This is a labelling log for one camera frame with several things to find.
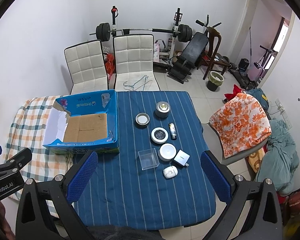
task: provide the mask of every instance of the plaid blanket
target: plaid blanket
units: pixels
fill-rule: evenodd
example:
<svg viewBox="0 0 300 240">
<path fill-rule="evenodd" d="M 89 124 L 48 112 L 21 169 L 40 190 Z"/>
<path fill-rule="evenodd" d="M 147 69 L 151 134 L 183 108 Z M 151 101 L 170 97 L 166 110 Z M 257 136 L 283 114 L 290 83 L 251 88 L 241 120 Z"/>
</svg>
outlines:
<svg viewBox="0 0 300 240">
<path fill-rule="evenodd" d="M 10 127 L 6 152 L 3 158 L 7 161 L 24 148 L 32 151 L 32 161 L 22 168 L 21 175 L 26 181 L 29 178 L 37 182 L 52 180 L 58 174 L 65 174 L 72 166 L 72 155 L 55 155 L 42 146 L 48 116 L 56 98 L 60 96 L 33 98 L 25 102 L 18 110 Z M 22 190 L 10 197 L 20 200 Z M 58 216 L 48 201 L 50 213 Z"/>
</svg>

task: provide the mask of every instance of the barbell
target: barbell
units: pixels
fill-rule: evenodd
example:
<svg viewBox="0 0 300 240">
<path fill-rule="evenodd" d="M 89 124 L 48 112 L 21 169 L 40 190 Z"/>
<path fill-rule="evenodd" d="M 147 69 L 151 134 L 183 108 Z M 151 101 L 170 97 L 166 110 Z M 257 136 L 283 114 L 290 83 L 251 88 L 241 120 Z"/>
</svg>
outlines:
<svg viewBox="0 0 300 240">
<path fill-rule="evenodd" d="M 95 33 L 89 35 L 96 35 L 98 40 L 109 41 L 110 35 L 116 32 L 121 32 L 122 35 L 130 34 L 130 31 L 152 31 L 158 33 L 172 33 L 176 34 L 178 41 L 188 42 L 192 38 L 192 28 L 189 25 L 180 24 L 177 31 L 166 30 L 166 29 L 122 29 L 122 30 L 111 30 L 109 23 L 101 23 L 97 26 Z"/>
</svg>

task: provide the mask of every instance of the door frame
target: door frame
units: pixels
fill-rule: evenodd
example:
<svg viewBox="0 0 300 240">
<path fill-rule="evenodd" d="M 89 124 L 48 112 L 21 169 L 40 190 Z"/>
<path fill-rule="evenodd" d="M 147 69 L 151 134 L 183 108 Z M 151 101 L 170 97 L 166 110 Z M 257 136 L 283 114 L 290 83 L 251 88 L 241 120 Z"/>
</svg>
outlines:
<svg viewBox="0 0 300 240">
<path fill-rule="evenodd" d="M 247 2 L 246 2 L 246 6 L 243 11 L 243 16 L 242 16 L 242 19 L 240 22 L 239 29 L 237 31 L 237 35 L 236 35 L 236 37 L 234 39 L 234 43 L 229 51 L 229 55 L 230 55 L 229 58 L 230 58 L 230 61 L 232 61 L 232 62 L 234 62 L 238 58 L 239 53 L 240 53 L 240 51 L 243 47 L 243 44 L 246 40 L 246 37 L 249 33 L 249 27 L 251 26 L 251 23 L 252 23 L 252 20 L 253 20 L 255 11 L 256 11 L 257 2 L 258 2 L 258 0 L 247 0 Z M 275 57 L 274 61 L 272 62 L 271 68 L 269 68 L 265 77 L 262 79 L 261 83 L 258 85 L 259 87 L 261 87 L 264 84 L 266 79 L 271 74 L 272 70 L 275 68 L 275 66 L 287 44 L 287 41 L 290 37 L 294 19 L 295 19 L 295 13 L 292 11 L 291 19 L 290 19 L 290 23 L 289 23 L 289 29 L 288 29 L 287 35 L 283 41 L 282 47 L 281 47 L 280 51 L 278 52 L 278 55 Z"/>
</svg>

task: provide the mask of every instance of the black speaker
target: black speaker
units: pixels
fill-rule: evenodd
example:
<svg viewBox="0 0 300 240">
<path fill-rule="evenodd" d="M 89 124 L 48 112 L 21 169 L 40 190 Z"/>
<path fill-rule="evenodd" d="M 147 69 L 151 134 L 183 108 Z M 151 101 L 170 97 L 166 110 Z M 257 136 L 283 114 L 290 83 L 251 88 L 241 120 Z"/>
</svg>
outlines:
<svg viewBox="0 0 300 240">
<path fill-rule="evenodd" d="M 250 63 L 249 63 L 249 60 L 248 60 L 248 59 L 242 58 L 242 59 L 240 60 L 240 63 L 239 63 L 239 65 L 238 65 L 238 67 L 239 67 L 240 70 L 246 71 L 247 68 L 248 68 L 248 66 L 249 66 L 249 64 L 250 64 Z"/>
</svg>

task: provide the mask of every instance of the blue striped tablecloth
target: blue striped tablecloth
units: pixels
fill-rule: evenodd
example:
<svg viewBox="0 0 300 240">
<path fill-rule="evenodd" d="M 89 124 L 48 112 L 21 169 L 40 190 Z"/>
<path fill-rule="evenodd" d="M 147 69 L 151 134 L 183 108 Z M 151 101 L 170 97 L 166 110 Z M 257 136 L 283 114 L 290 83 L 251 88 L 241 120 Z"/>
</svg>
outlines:
<svg viewBox="0 0 300 240">
<path fill-rule="evenodd" d="M 74 204 L 83 223 L 130 226 L 158 230 L 192 225 L 211 218 L 216 209 L 214 190 L 200 166 L 201 153 L 207 150 L 202 125 L 187 92 L 135 91 L 118 92 L 119 154 L 99 155 L 99 165 Z M 167 101 L 171 112 L 165 119 L 154 114 L 156 103 Z M 135 126 L 138 113 L 147 113 L 150 123 L 145 129 Z M 169 131 L 173 122 L 177 140 L 168 139 L 177 151 L 190 155 L 189 167 L 180 168 L 159 159 L 157 168 L 143 171 L 138 151 L 160 146 L 150 139 L 152 129 Z M 77 163 L 81 156 L 74 157 Z M 162 170 L 170 165 L 178 175 L 165 179 Z"/>
</svg>

